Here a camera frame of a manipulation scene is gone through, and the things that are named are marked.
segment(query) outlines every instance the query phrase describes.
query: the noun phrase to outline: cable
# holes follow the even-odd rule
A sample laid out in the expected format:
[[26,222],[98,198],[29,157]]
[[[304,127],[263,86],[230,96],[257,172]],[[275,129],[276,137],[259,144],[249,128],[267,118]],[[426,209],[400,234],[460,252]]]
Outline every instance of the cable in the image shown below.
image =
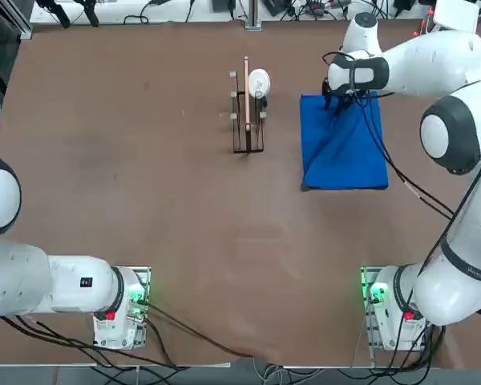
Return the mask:
[[[331,56],[331,55],[341,55],[341,56],[344,56],[348,59],[351,59],[351,60],[354,60],[353,56],[351,55],[348,55],[344,52],[340,52],[340,51],[331,51],[331,52],[327,52],[325,53],[321,58],[322,58],[322,61],[324,63],[326,63],[326,65],[330,65],[330,63],[326,60],[326,58],[328,56]],[[387,97],[387,96],[390,96],[390,95],[393,95],[392,92],[388,93],[388,94],[383,94],[383,95],[378,95],[378,99],[381,99],[381,98],[384,98],[384,97]],[[437,213],[440,213],[442,216],[444,216],[446,219],[450,219],[451,216],[454,214],[454,212],[447,206],[445,205],[443,202],[441,202],[438,198],[436,198],[435,196],[433,196],[432,194],[430,194],[428,191],[426,191],[424,188],[420,187],[418,184],[416,184],[415,182],[413,182],[404,172],[402,172],[396,165],[395,163],[392,161],[392,158],[388,152],[388,150],[386,149],[386,146],[385,144],[383,143],[383,139],[380,137],[380,135],[378,134],[378,129],[377,129],[377,124],[376,124],[376,121],[375,121],[375,118],[374,118],[374,111],[372,109],[372,103],[370,102],[370,100],[373,98],[370,94],[370,91],[366,91],[365,93],[365,99],[368,100],[368,104],[369,104],[369,108],[370,108],[370,116],[372,118],[372,123],[374,125],[374,131],[376,133],[376,136],[377,136],[377,140],[376,140],[376,136],[374,136],[374,133],[373,133],[373,130],[369,124],[369,120],[367,119],[367,116],[366,116],[366,113],[365,113],[365,110],[364,110],[364,107],[362,106],[362,104],[360,103],[360,97],[356,96],[356,94],[354,94],[354,97],[355,97],[355,103],[358,104],[358,106],[360,106],[360,108],[362,109],[362,114],[363,114],[363,118],[366,122],[366,126],[369,130],[369,133],[370,133],[370,136],[372,137],[372,140],[373,142],[376,144],[376,148],[380,151],[380,153],[383,155],[383,157],[385,158],[386,162],[388,163],[388,165],[390,167],[392,167],[392,169],[394,170],[394,172],[397,174],[398,178],[401,180],[402,183],[404,183],[404,185],[419,199],[421,200],[422,202],[424,202],[426,205],[428,205],[429,207],[433,208],[432,207],[432,204],[427,202],[426,199],[424,197],[422,197],[416,190],[418,190],[422,195],[425,195],[427,196],[428,198],[430,198],[431,200],[433,200],[436,204],[442,206],[447,212],[448,214],[445,214],[445,213],[442,213],[441,211],[439,211],[439,209],[437,208],[433,208]]]
[[309,376],[309,375],[314,375],[321,369],[313,369],[310,373],[301,373],[300,371],[295,371],[294,369],[286,369],[289,373],[292,373],[293,375],[302,375],[302,376]]
[[239,0],[240,8],[242,9],[242,13],[244,14],[244,17],[246,20],[248,20],[248,14],[246,13],[246,9],[244,8],[244,4],[242,3],[242,0]]
[[[357,102],[357,104],[361,107],[362,109],[362,114],[363,114],[363,118],[364,120],[366,121],[366,125],[367,127],[369,128],[369,133],[374,141],[374,143],[376,144],[376,147],[378,148],[378,150],[380,151],[380,153],[383,155],[383,157],[385,158],[386,162],[388,163],[388,165],[390,167],[392,167],[392,169],[394,170],[394,172],[397,174],[397,176],[399,177],[399,179],[405,184],[406,187],[408,187],[408,189],[411,190],[411,192],[413,192],[415,194],[415,196],[417,196],[419,198],[419,200],[421,200],[423,203],[425,203],[426,205],[428,205],[429,207],[433,208],[432,204],[429,203],[429,202],[426,202],[426,199],[424,197],[422,197],[421,195],[419,195],[416,191],[414,191],[410,186],[412,186],[413,188],[417,189],[419,192],[421,192],[423,195],[429,197],[431,200],[433,200],[434,202],[436,202],[438,205],[442,206],[451,216],[454,215],[454,212],[447,206],[445,205],[443,202],[441,202],[438,198],[436,198],[435,196],[431,195],[428,191],[426,191],[424,188],[420,187],[418,184],[416,184],[415,182],[413,182],[404,172],[402,172],[396,165],[395,163],[392,161],[392,158],[390,156],[390,153],[388,152],[385,144],[383,143],[383,139],[382,137],[380,137],[380,135],[378,134],[378,130],[377,130],[377,124],[376,124],[376,121],[375,121],[375,118],[374,118],[374,111],[372,109],[372,103],[370,102],[371,100],[371,95],[370,95],[370,92],[368,92],[366,94],[366,97],[369,101],[369,108],[370,108],[370,115],[371,115],[371,119],[372,119],[372,124],[374,125],[374,131],[376,133],[376,137],[378,138],[376,140],[376,137],[374,137],[374,134],[373,134],[373,130],[370,128],[370,125],[369,125],[369,122],[367,120],[367,117],[366,117],[366,114],[364,112],[364,109],[363,107],[361,106],[361,104],[359,103],[359,101]],[[434,208],[434,210],[437,212],[437,213],[440,213],[441,215],[443,215],[446,219],[451,219],[451,216],[449,216],[448,214],[445,214],[445,213],[442,213],[439,211],[439,209],[437,208]]]
[[170,375],[166,375],[163,379],[159,379],[158,381],[154,381],[152,383],[145,383],[144,385],[157,385],[157,384],[162,383],[164,381],[167,382],[168,379],[170,379],[173,375],[177,375],[181,371],[186,371],[188,369],[190,369],[190,367],[185,367],[184,369],[181,369],[179,371],[175,371],[174,373],[171,373]]
[[344,8],[342,5],[342,0],[338,2],[338,5],[340,6],[340,9],[342,10],[342,16],[344,16],[344,19],[347,20],[347,7]]
[[160,335],[160,332],[156,328],[155,324],[147,318],[145,318],[144,321],[151,327],[151,329],[155,333],[155,336],[157,337],[157,340],[159,341],[160,350],[162,351],[162,355],[164,356],[164,359],[166,360],[166,363],[168,365],[171,365],[172,367],[176,367],[175,363],[169,358],[168,351],[166,350],[166,347],[164,346],[164,342],[162,341],[162,336]]
[[165,383],[166,385],[171,385],[168,381],[168,378],[160,375],[156,371],[153,371],[152,369],[148,369],[147,367],[141,367],[141,370],[146,371],[147,373],[150,373],[151,375],[154,375],[157,379],[159,379],[157,383]]
[[317,376],[320,375],[323,371],[324,371],[324,369],[317,369],[317,371],[316,371],[315,373],[309,375],[309,376],[306,377],[305,379],[298,379],[298,380],[295,380],[295,381],[291,381],[291,382],[288,383],[287,385],[301,385],[302,383],[305,383],[306,381],[309,381],[309,380],[311,380],[312,378],[317,377]]
[[326,8],[324,9],[324,13],[325,13],[325,14],[328,14],[328,15],[331,16],[333,19],[338,20],[338,19],[335,17],[335,15],[332,14],[331,12],[329,12]]
[[109,381],[107,383],[113,382],[113,383],[118,383],[119,385],[127,385],[123,381],[119,381],[117,379],[117,377],[119,375],[123,374],[122,371],[120,373],[118,373],[117,375],[112,376],[112,375],[108,375],[107,373],[103,373],[102,371],[99,371],[95,367],[89,367],[89,369],[91,369],[92,371],[95,371],[96,373],[100,373],[103,377],[107,377],[109,379]]
[[145,305],[145,306],[148,306],[150,308],[152,308],[153,310],[161,313],[164,317],[166,318],[169,318],[170,320],[172,320],[173,322],[175,322],[176,324],[182,326],[184,329],[186,329],[187,331],[190,331],[192,334],[194,334],[195,336],[197,337],[200,337],[202,338],[203,340],[205,340],[206,342],[212,344],[213,346],[215,347],[218,347],[220,348],[222,351],[225,351],[226,353],[229,353],[231,355],[236,355],[237,357],[241,357],[241,358],[252,358],[253,356],[252,355],[247,355],[245,353],[240,353],[238,351],[235,351],[233,349],[230,349],[224,345],[221,345],[220,343],[218,343],[217,341],[207,337],[205,334],[203,333],[200,333],[198,330],[196,329],[193,329],[191,328],[190,326],[186,325],[185,323],[179,321],[178,319],[176,319],[175,317],[173,317],[172,315],[170,315],[169,313],[165,312],[164,310],[160,309],[159,307],[155,306],[155,305],[152,305],[150,302],[146,302],[146,301],[138,301],[137,303],[139,303],[140,305]]
[[125,371],[133,371],[135,369],[135,367],[128,367],[126,369],[122,369],[119,373],[115,374],[112,376],[111,379],[109,379],[104,385],[109,385],[109,383],[112,383],[114,382],[115,379],[117,379],[118,377],[120,377]]
[[367,0],[356,0],[354,2],[364,2],[365,4],[369,4],[370,6],[373,7],[373,11],[377,10],[378,11],[377,14],[380,14],[382,18],[388,18],[388,14],[386,14],[385,11],[383,11],[377,4],[374,4],[373,2],[369,2]]
[[59,338],[59,339],[63,339],[64,341],[70,343],[72,345],[72,347],[78,349],[79,351],[81,351],[82,353],[84,353],[87,357],[89,357],[93,362],[95,362],[97,365],[101,366],[101,367],[112,367],[112,368],[115,368],[115,369],[118,369],[118,370],[121,370],[119,367],[117,367],[116,365],[114,365],[101,351],[95,351],[94,349],[92,349],[96,354],[98,354],[100,357],[102,357],[102,359],[107,363],[107,365],[104,365],[102,364],[100,361],[98,361],[95,357],[93,357],[92,355],[90,355],[89,353],[87,353],[82,347],[79,347],[77,346],[76,344],[78,343],[79,345],[85,345],[84,342],[76,339],[76,338],[66,338],[66,337],[63,337],[62,335],[56,333],[54,330],[52,330],[50,327],[46,326],[44,323],[42,322],[38,322],[36,321],[35,323],[37,323],[38,325],[40,325],[42,328],[48,330],[49,333],[47,332],[44,332],[42,330],[39,330],[39,329],[36,329],[35,327],[29,325],[21,316],[16,316],[16,319],[28,330],[30,330],[32,333],[36,333],[36,334],[40,334],[40,335],[45,335],[47,337],[56,337],[56,338]]
[[191,11],[192,11],[192,6],[194,5],[195,0],[190,0],[189,2],[189,12],[187,13],[187,17],[185,18],[185,22],[189,21],[189,18],[191,17]]
[[82,15],[83,15],[83,12],[84,12],[84,11],[85,11],[85,8],[84,8],[84,9],[82,9],[82,12],[80,12],[80,15],[79,15],[79,16],[77,16],[77,17],[76,17],[76,18],[75,18],[75,19],[74,19],[74,20],[71,22],[71,25],[75,24],[75,23],[76,23],[76,21],[80,19],[80,16],[82,16]]
[[144,16],[143,13],[146,10],[146,8],[148,8],[151,4],[152,4],[152,0],[150,0],[149,2],[144,4],[143,9],[141,10],[141,12],[139,14],[128,14],[127,16],[125,16],[124,19],[123,19],[123,25],[127,24],[127,20],[129,18],[137,18],[137,19],[139,19],[139,22],[141,24],[149,24],[150,19],[147,18],[146,16]]
[[312,16],[313,16],[313,18],[315,19],[315,21],[317,21],[317,15],[315,14],[315,9],[312,8],[312,5],[310,4],[310,1],[309,1],[309,0],[306,0],[306,6],[307,6],[308,9],[310,10],[310,12],[312,12]]
[[287,7],[287,9],[285,10],[285,13],[283,14],[283,16],[281,16],[280,18],[280,21],[282,22],[283,19],[285,18],[285,16],[290,16],[291,18],[293,16],[296,16],[296,10],[294,8],[294,3],[296,2],[296,0],[293,0],[291,3],[290,3],[290,6]]
[[[49,343],[53,343],[55,345],[59,345],[61,347],[72,347],[72,348],[76,348],[76,346],[74,346],[74,344],[71,344],[71,343],[67,343],[67,342],[60,342],[59,340],[57,339],[52,339],[52,338],[48,338],[48,337],[44,337],[42,335],[37,335],[35,333],[32,333],[28,330],[25,330],[23,329],[22,327],[20,327],[20,325],[17,325],[16,323],[14,323],[13,321],[11,321],[10,319],[8,319],[7,317],[0,317],[0,319],[7,323],[9,326],[13,327],[14,329],[16,329],[17,331],[19,331],[20,333],[24,334],[24,335],[27,335],[29,337],[32,337],[32,338],[35,338],[35,339],[39,339],[41,341],[45,341],[45,342],[49,342]],[[167,367],[169,369],[173,369],[173,370],[178,370],[178,371],[184,371],[184,370],[187,370],[187,367],[184,367],[184,368],[178,368],[178,369],[175,369],[174,367],[170,367],[169,365],[165,364],[165,363],[161,363],[159,361],[155,361],[154,359],[148,359],[146,357],[141,357],[139,355],[131,355],[129,353],[126,353],[124,351],[118,351],[118,350],[115,350],[115,349],[109,349],[107,347],[103,347],[103,346],[93,346],[93,345],[89,345],[89,344],[86,344],[86,343],[82,343],[80,344],[80,347],[82,348],[85,348],[85,349],[92,349],[93,351],[110,351],[111,353],[116,353],[117,355],[122,355],[124,357],[128,357],[130,359],[138,359],[139,361],[144,361],[146,363],[152,363],[154,365],[160,365],[162,367]]]
[[[449,230],[451,229],[452,225],[455,223],[456,218],[458,217],[458,215],[462,211],[463,206],[466,204],[468,198],[470,197],[470,195],[474,191],[474,188],[479,183],[480,179],[481,179],[481,167],[478,170],[474,180],[470,184],[468,190],[465,192],[465,195],[463,195],[462,200],[459,202],[459,205],[458,205],[457,209],[455,210],[454,215],[452,216],[452,218],[447,223],[445,229],[442,231],[442,233],[440,234],[440,237],[436,240],[433,247],[430,249],[430,252],[427,254],[426,259],[422,263],[422,266],[421,266],[420,270],[418,271],[417,276],[419,276],[424,271],[424,269],[427,267],[427,265],[430,263],[430,260],[433,257],[433,254],[435,253],[435,250],[439,247],[440,243],[446,237],[446,235],[449,232]],[[409,294],[408,299],[406,301],[406,307],[408,307],[410,305],[412,295],[413,295],[413,289],[410,290],[410,294]],[[399,344],[399,338],[401,336],[403,320],[404,320],[404,312],[402,313],[401,322],[399,323],[397,341],[395,343],[395,349],[394,349],[394,353],[392,354],[392,359],[390,360],[390,364],[388,366],[389,369],[392,367],[392,364],[394,363],[395,356],[396,356],[397,351],[398,351],[398,344]]]

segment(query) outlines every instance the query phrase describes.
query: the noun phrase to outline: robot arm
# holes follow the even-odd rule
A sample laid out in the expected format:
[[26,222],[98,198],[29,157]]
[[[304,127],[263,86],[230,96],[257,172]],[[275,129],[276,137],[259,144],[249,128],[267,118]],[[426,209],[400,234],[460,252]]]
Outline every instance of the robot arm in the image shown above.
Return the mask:
[[[377,21],[352,20],[342,52],[329,65],[333,95],[384,90],[439,98],[420,120],[428,156],[455,175],[481,163],[481,38],[442,30],[381,52]],[[403,314],[398,349],[408,350],[425,327],[458,322],[481,309],[481,179],[441,244],[441,253],[422,264],[387,266],[373,287],[382,344],[393,350]],[[413,290],[410,305],[406,300]]]
[[22,191],[0,159],[0,316],[93,313],[95,343],[111,349],[143,346],[147,313],[136,299],[148,288],[127,267],[95,257],[47,256],[41,249],[3,239],[18,217]]

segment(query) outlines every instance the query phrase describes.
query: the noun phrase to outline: brown mat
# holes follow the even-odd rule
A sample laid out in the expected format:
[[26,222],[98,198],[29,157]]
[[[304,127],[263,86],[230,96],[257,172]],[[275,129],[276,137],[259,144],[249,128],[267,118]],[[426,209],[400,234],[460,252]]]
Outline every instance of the brown mat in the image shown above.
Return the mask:
[[[288,365],[346,366],[362,320],[359,267],[421,261],[445,221],[398,179],[381,191],[301,192],[298,101],[319,93],[321,54],[343,22],[103,26],[22,44],[0,122],[0,156],[22,182],[10,237],[47,253],[151,265],[153,298],[239,351]],[[383,48],[416,22],[380,28]],[[271,75],[264,153],[229,153],[231,70]],[[433,164],[418,125],[429,99],[383,99],[397,164],[455,206],[466,181]],[[92,340],[88,315],[43,317]],[[179,363],[232,360],[160,323]],[[154,341],[136,351],[160,359]],[[0,322],[0,363],[87,363]],[[118,362],[129,362],[118,359]],[[441,365],[481,367],[481,319],[448,328]],[[357,365],[369,365],[366,336]]]

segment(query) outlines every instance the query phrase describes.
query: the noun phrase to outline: blue towel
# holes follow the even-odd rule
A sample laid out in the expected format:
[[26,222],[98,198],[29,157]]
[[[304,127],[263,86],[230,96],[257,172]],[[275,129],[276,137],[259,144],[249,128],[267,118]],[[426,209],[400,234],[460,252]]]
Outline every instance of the blue towel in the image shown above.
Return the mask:
[[[301,152],[304,188],[323,190],[384,189],[388,187],[385,158],[374,144],[357,104],[333,116],[338,100],[325,110],[324,97],[302,95]],[[378,135],[382,124],[377,99],[371,99]],[[372,124],[370,108],[365,107]]]

